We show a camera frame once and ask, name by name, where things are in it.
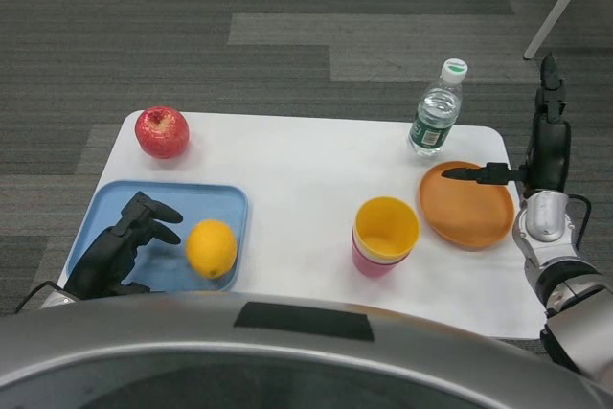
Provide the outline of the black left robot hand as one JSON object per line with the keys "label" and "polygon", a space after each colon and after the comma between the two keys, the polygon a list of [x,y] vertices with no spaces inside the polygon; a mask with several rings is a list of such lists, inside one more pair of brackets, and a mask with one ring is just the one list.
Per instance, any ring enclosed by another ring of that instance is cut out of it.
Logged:
{"label": "black left robot hand", "polygon": [[146,294],[146,285],[124,279],[135,267],[138,248],[158,239],[177,245],[181,238],[167,225],[180,223],[172,207],[137,192],[121,210],[121,218],[105,228],[71,271],[63,290],[78,300]]}

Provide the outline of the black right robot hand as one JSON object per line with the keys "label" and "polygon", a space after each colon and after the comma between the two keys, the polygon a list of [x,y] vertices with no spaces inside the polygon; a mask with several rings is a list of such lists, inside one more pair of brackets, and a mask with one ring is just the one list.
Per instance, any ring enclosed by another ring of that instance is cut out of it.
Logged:
{"label": "black right robot hand", "polygon": [[481,168],[449,168],[442,172],[442,177],[482,185],[502,186],[517,182],[524,186],[527,195],[547,190],[564,191],[572,141],[571,126],[564,118],[566,84],[552,54],[542,59],[539,74],[540,85],[535,93],[532,132],[524,164],[516,170],[493,162]]}

